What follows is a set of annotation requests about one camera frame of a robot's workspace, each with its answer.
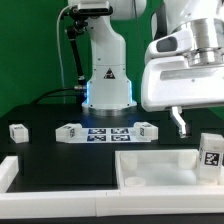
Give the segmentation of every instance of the warning label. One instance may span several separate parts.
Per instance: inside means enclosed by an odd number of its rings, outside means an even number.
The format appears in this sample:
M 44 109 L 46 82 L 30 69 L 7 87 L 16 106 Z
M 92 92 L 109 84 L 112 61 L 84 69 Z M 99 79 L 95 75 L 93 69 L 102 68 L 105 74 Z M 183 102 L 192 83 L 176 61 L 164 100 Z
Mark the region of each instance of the warning label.
M 110 68 L 107 71 L 106 75 L 104 76 L 104 79 L 115 79 L 114 73 Z

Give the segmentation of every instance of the black cable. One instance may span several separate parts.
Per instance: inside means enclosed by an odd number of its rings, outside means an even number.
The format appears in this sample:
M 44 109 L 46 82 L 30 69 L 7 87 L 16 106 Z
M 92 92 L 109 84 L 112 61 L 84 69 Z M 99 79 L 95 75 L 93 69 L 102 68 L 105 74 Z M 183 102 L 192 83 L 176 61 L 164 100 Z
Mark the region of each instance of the black cable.
M 64 92 L 64 91 L 74 91 L 74 96 L 78 95 L 73 87 L 70 88 L 62 88 L 62 89 L 55 89 L 55 90 L 51 90 L 49 92 L 44 93 L 43 95 L 41 95 L 40 97 L 38 97 L 37 99 L 33 100 L 31 102 L 31 104 L 37 104 L 40 100 L 42 100 L 43 98 L 46 98 L 47 96 L 53 94 L 53 93 L 59 93 L 59 92 Z
M 134 11 L 135 11 L 135 21 L 136 21 L 136 30 L 137 30 L 137 36 L 138 36 L 138 43 L 139 43 L 140 51 L 141 51 L 142 56 L 144 58 L 144 49 L 143 49 L 143 46 L 142 46 L 140 30 L 139 30 L 139 22 L 138 22 L 138 15 L 137 15 L 136 0 L 133 0 L 133 3 L 134 3 Z

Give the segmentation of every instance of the cable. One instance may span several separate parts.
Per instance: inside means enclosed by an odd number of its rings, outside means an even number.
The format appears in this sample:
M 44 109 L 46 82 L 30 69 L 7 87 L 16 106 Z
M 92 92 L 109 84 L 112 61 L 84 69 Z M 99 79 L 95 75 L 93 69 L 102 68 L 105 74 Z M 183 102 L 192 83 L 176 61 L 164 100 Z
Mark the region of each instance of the cable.
M 49 91 L 49 92 L 44 93 L 43 95 L 41 95 L 37 99 L 33 100 L 31 102 L 31 104 L 37 104 L 41 99 L 46 98 L 47 96 L 49 96 L 49 95 L 51 95 L 53 93 L 59 93 L 59 92 L 64 92 L 64 91 L 75 91 L 75 90 L 74 90 L 73 87 L 71 87 L 71 88 L 62 88 L 62 89 L 55 89 L 55 90 L 52 90 L 52 91 Z
M 137 30 L 137 36 L 138 36 L 138 44 L 139 44 L 139 47 L 140 47 L 140 51 L 142 53 L 142 57 L 144 58 L 144 49 L 143 49 L 143 46 L 142 46 L 140 29 L 139 29 L 136 0 L 133 0 L 133 3 L 134 3 L 134 11 L 135 11 L 135 21 L 136 21 L 136 30 Z
M 60 63 L 60 69 L 61 69 L 61 82 L 62 82 L 62 87 L 65 88 L 65 75 L 64 75 L 64 66 L 63 66 L 63 61 L 62 61 L 62 56 L 61 56 L 61 43 L 60 43 L 60 20 L 61 16 L 64 14 L 64 12 L 69 9 L 71 6 L 66 6 L 63 8 L 58 16 L 57 19 L 57 27 L 56 27 L 56 32 L 57 32 L 57 48 L 58 48 L 58 58 L 59 58 L 59 63 Z

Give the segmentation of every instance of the white cube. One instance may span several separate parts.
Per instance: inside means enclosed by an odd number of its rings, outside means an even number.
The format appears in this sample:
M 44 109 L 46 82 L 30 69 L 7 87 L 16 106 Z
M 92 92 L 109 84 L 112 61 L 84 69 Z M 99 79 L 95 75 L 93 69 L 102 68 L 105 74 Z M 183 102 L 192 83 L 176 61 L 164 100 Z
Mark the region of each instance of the white cube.
M 218 183 L 224 153 L 224 139 L 221 135 L 201 134 L 197 176 L 199 182 Z
M 141 136 L 146 140 L 158 139 L 158 128 L 148 122 L 136 122 L 134 128 L 137 136 Z
M 29 142 L 28 129 L 22 124 L 9 125 L 10 137 L 15 143 Z
M 82 130 L 81 124 L 66 124 L 55 130 L 57 142 L 69 142 L 73 137 L 78 136 Z

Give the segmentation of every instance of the white block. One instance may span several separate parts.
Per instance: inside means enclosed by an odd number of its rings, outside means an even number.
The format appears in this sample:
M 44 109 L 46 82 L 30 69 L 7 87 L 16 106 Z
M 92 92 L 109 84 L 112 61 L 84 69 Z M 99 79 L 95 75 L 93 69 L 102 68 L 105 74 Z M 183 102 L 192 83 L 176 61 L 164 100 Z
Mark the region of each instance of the white block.
M 81 124 L 66 124 L 55 130 L 57 142 L 69 142 L 73 137 L 78 136 L 81 132 Z
M 9 126 L 10 137 L 15 143 L 29 141 L 28 129 L 22 124 L 12 124 Z
M 18 171 L 18 157 L 7 156 L 0 164 L 0 193 L 8 190 Z
M 221 135 L 202 133 L 197 166 L 198 183 L 218 183 L 224 153 Z
M 158 128 L 148 122 L 136 122 L 134 123 L 136 135 L 141 136 L 147 140 L 158 139 Z

